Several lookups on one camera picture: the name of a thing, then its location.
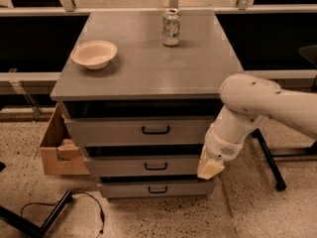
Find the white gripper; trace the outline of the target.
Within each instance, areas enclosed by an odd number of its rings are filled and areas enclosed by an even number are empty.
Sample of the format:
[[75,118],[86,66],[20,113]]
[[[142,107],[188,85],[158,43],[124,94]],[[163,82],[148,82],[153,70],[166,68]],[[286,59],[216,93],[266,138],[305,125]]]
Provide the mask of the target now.
[[223,162],[237,158],[244,147],[247,131],[241,128],[221,131],[212,123],[206,132],[205,142],[200,155],[197,176],[211,179],[224,170]]

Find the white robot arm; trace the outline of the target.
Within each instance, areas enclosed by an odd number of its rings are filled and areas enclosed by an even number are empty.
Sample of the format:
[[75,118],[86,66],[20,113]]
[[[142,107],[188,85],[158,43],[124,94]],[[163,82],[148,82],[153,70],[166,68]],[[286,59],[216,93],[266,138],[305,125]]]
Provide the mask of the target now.
[[285,90],[278,83],[245,73],[220,87],[223,107],[205,134],[197,176],[211,179],[237,158],[245,139],[267,118],[317,139],[317,94]]

